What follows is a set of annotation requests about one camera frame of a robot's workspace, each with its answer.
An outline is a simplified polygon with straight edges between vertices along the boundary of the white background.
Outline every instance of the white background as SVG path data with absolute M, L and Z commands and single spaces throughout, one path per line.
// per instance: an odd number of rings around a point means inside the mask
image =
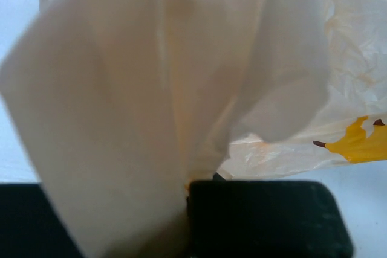
M 39 0 L 0 0 L 0 60 L 38 10 Z M 334 193 L 357 258 L 387 257 L 386 162 L 318 170 L 290 179 L 320 181 Z M 36 181 L 6 108 L 0 103 L 0 182 Z

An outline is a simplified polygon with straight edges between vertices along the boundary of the plastic bag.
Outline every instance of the plastic bag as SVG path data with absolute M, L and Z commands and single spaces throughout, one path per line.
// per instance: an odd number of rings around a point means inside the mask
M 141 249 L 185 244 L 184 219 L 170 225 L 185 216 L 184 186 L 212 176 L 231 138 L 278 141 L 308 124 L 327 99 L 321 11 L 316 0 L 50 0 L 0 91 L 84 253 L 172 257 Z M 261 122 L 239 122 L 252 107 Z
M 234 142 L 223 176 L 273 178 L 387 160 L 387 0 L 319 2 L 331 57 L 328 103 L 285 142 L 268 144 L 256 135 Z

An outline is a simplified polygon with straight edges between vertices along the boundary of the brown tip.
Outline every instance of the brown tip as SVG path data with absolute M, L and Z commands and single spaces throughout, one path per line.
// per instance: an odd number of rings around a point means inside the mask
M 326 143 L 321 141 L 314 141 L 313 144 L 325 148 Z
M 378 119 L 374 122 L 375 126 L 384 126 L 385 124 L 382 122 L 382 119 Z

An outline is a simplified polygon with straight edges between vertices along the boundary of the yellow graphic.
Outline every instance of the yellow graphic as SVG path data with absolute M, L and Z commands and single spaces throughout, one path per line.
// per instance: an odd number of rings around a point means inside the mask
M 314 141 L 313 144 L 325 147 L 332 153 L 342 155 L 351 163 L 387 160 L 387 126 L 381 119 L 374 122 L 374 132 L 367 138 L 362 124 L 368 116 L 359 117 L 345 130 L 345 135 L 335 143 Z

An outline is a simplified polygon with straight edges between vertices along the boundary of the black rectangular object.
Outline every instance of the black rectangular object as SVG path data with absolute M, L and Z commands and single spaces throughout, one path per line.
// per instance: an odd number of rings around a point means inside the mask
M 197 181 L 189 218 L 196 257 L 352 257 L 329 190 L 304 181 Z

